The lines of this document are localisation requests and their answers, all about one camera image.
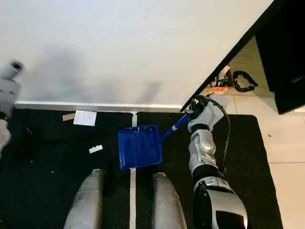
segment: white paper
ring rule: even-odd
[[[103,146],[102,145],[99,145],[99,146],[94,146],[92,147],[91,149],[89,149],[89,153],[94,153],[96,151],[99,151],[99,150],[102,150],[103,149]]]
[[[95,126],[96,112],[76,111],[73,124]]]

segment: dustpan handle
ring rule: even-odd
[[[188,122],[190,119],[189,114],[185,114],[178,122],[175,123],[161,138],[160,142],[164,141],[169,135],[171,135],[175,130],[177,130],[180,126]]]

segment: gray cylinder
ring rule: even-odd
[[[84,180],[74,197],[64,229],[100,229],[105,172],[95,169]]]
[[[164,173],[153,175],[153,229],[187,229],[182,206],[173,184]]]
[[[0,78],[12,80],[23,70],[23,64],[19,61],[12,61],[0,71]]]

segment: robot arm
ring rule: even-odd
[[[226,108],[226,98],[212,94],[210,99]],[[194,183],[194,216],[197,229],[246,229],[247,213],[244,204],[230,188],[218,168],[211,130],[222,117],[222,111],[211,100],[198,97],[192,102],[192,120],[188,124],[191,132],[190,171]]]
[[[13,61],[0,71],[0,158],[3,147],[10,140],[7,120],[20,90],[20,85],[13,78],[22,69],[23,65],[20,62]]]

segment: black rug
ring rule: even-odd
[[[93,127],[63,122],[69,113],[14,111],[12,139],[2,152],[1,215],[16,229],[61,229],[81,183],[102,168],[109,193],[103,228],[129,228],[130,172],[119,167],[117,131],[132,125],[132,114],[98,113]],[[102,151],[89,153],[101,144]]]
[[[157,124],[164,134],[182,114],[138,113],[138,125]],[[226,157],[226,178],[244,202],[254,229],[282,229],[275,187],[266,150],[252,115],[230,115],[231,137]],[[220,160],[226,139],[226,121],[213,130],[216,160]],[[186,126],[163,142],[163,163],[137,169],[136,226],[150,229],[152,220],[152,174],[164,172],[174,184],[184,211],[188,229],[193,229],[193,181],[189,171],[190,133]]]

